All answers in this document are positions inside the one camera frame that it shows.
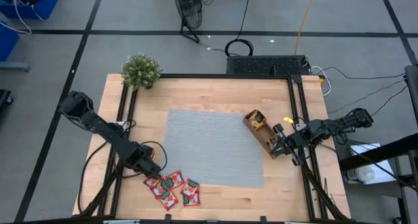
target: gray mat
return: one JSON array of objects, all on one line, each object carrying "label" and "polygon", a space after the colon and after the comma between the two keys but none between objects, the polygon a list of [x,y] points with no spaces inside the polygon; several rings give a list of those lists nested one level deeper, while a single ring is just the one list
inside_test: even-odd
[{"label": "gray mat", "polygon": [[170,110],[164,139],[163,175],[237,187],[263,187],[263,151],[242,123],[244,115]]}]

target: fan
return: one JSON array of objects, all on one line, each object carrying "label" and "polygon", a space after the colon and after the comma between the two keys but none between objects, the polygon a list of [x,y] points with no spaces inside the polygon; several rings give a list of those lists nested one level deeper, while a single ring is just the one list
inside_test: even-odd
[{"label": "fan", "polygon": [[[199,28],[202,23],[202,2],[201,0],[175,0],[178,14],[182,18],[182,27],[180,34],[199,43],[199,38],[193,32]],[[190,33],[195,37],[190,37],[183,32],[183,27],[188,28]]]}]

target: red snack packet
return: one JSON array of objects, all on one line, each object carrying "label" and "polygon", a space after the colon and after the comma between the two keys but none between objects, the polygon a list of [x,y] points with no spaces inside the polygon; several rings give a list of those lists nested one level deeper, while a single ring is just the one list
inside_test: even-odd
[{"label": "red snack packet", "polygon": [[160,179],[156,185],[151,188],[151,192],[154,194],[155,198],[158,199],[164,192],[167,190],[164,189],[164,187],[161,185],[161,182],[163,182],[163,179]]},{"label": "red snack packet", "polygon": [[180,193],[187,195],[189,198],[192,198],[198,190],[199,184],[191,179],[187,179]]},{"label": "red snack packet", "polygon": [[182,172],[177,171],[177,172],[173,172],[172,174],[166,176],[164,178],[165,180],[172,180],[172,182],[174,183],[174,185],[171,187],[172,189],[178,187],[179,185],[184,184],[184,180],[182,177]]},{"label": "red snack packet", "polygon": [[190,199],[187,195],[183,195],[183,206],[195,206],[200,205],[201,200],[199,198],[199,192],[196,192],[192,199]]},{"label": "red snack packet", "polygon": [[153,178],[146,178],[143,181],[143,184],[145,184],[146,186],[148,186],[149,188],[154,188],[158,182],[160,182],[162,180],[162,178],[160,179],[153,179]]},{"label": "red snack packet", "polygon": [[161,201],[161,203],[163,203],[167,211],[169,211],[170,208],[172,208],[175,204],[178,203],[177,198],[171,191],[165,191],[163,194],[161,194],[159,200]]}]

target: potted plant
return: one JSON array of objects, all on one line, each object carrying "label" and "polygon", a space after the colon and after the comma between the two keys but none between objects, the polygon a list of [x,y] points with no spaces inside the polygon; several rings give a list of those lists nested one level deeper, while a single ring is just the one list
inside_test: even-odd
[{"label": "potted plant", "polygon": [[128,56],[127,61],[122,63],[121,67],[123,83],[132,87],[133,90],[139,87],[152,88],[162,71],[158,61],[142,53]]}]

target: wooden tabletop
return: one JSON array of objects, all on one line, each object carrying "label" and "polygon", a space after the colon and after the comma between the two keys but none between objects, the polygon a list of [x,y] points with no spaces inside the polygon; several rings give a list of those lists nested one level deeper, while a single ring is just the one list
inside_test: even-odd
[{"label": "wooden tabletop", "polygon": [[[326,119],[327,111],[318,77],[303,76],[302,79],[310,119]],[[298,112],[302,112],[296,85],[294,89]],[[121,91],[121,76],[109,74],[98,111],[104,120],[115,121]],[[125,118],[129,99],[128,94]],[[292,118],[289,90],[285,80],[162,78],[152,89],[138,91],[133,115],[137,126],[132,129],[130,139],[138,142],[163,142],[170,109],[243,114],[259,109],[269,124],[281,123],[287,135],[294,131],[290,123],[283,121],[284,117]],[[88,155],[102,143],[103,139],[100,136],[93,135]],[[332,140],[327,140],[324,144],[334,147]],[[103,184],[109,149],[110,146],[103,148],[91,159],[87,167],[82,190],[83,208]],[[316,152],[322,183],[326,178],[328,193],[332,194],[342,213],[349,217],[346,192],[336,154],[319,146]],[[161,150],[155,148],[156,161],[160,161],[160,158]],[[127,174],[132,174],[132,171],[125,169],[125,175]],[[124,179],[116,217],[164,219],[165,214],[172,214],[173,219],[190,220],[257,221],[260,220],[260,216],[266,216],[268,221],[309,220],[302,172],[300,167],[292,164],[291,156],[281,155],[272,159],[263,150],[263,177],[263,189],[201,184],[201,205],[194,207],[183,207],[181,188],[178,187],[174,194],[180,202],[169,211],[164,209],[149,188],[142,183],[144,176]],[[107,214],[112,194],[111,188],[107,198]],[[314,191],[312,194],[315,199],[317,195]],[[320,217],[317,200],[314,201],[314,206],[316,216]]]}]

